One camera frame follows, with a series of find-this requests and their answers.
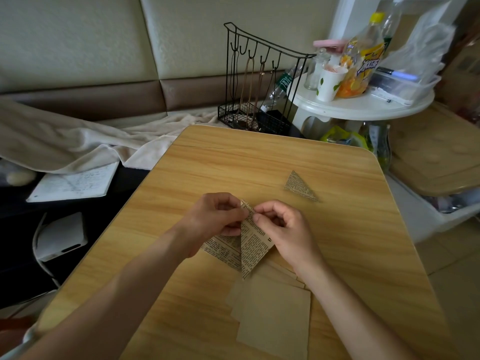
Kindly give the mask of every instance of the paper cup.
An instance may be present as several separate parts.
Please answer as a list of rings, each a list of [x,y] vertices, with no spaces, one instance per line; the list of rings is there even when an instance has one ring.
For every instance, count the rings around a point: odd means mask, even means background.
[[[335,70],[335,72],[331,72],[325,68],[331,68]],[[321,72],[320,80],[318,82],[317,99],[323,102],[333,101],[337,91],[339,90],[340,83],[345,78],[347,72],[348,69],[343,66],[332,66],[326,64],[323,67],[323,71]]]

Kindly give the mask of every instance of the green bottle label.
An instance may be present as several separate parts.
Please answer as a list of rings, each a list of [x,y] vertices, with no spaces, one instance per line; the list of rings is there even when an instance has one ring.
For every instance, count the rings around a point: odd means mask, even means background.
[[[390,45],[390,42],[392,41],[392,37],[387,35],[383,38],[383,41],[385,42],[385,48],[383,49],[383,52],[385,53]]]
[[[292,76],[285,72],[276,82],[276,85],[282,89],[283,92],[287,93],[287,88],[292,83]]]

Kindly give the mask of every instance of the floor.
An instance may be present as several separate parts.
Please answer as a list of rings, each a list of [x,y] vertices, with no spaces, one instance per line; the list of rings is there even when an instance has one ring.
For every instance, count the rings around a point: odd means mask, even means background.
[[[480,222],[416,245],[462,360],[480,359]]]

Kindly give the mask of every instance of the padded wall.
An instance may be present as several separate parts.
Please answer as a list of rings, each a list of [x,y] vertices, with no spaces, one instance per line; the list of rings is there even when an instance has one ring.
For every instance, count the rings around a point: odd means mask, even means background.
[[[169,79],[225,74],[227,30],[223,23],[226,22],[283,47],[313,52],[312,42],[328,37],[338,0],[141,0],[141,3],[158,76]],[[291,63],[285,58],[279,68],[288,68]],[[239,62],[240,66],[244,71],[245,64]]]
[[[140,0],[0,0],[0,92],[156,80]]]

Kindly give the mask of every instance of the brown leather panel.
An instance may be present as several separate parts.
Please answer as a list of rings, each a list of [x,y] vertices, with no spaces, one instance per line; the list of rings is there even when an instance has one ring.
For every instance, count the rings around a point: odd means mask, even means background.
[[[276,73],[278,79],[283,71]],[[235,99],[239,99],[242,94],[243,74],[238,74],[238,85],[235,80]],[[258,89],[259,73],[253,74],[253,85],[251,89],[251,101],[255,102],[255,96]],[[261,81],[259,100],[263,100],[269,90],[269,84],[274,83],[274,78],[270,72],[265,72]],[[247,74],[247,86],[243,91],[245,98],[248,98],[251,74]],[[226,77],[195,77],[195,78],[175,78],[161,79],[163,96],[165,97],[167,111],[186,110],[189,108],[201,108],[205,106],[215,106],[225,103]]]
[[[3,95],[21,104],[87,121],[165,112],[158,80]]]

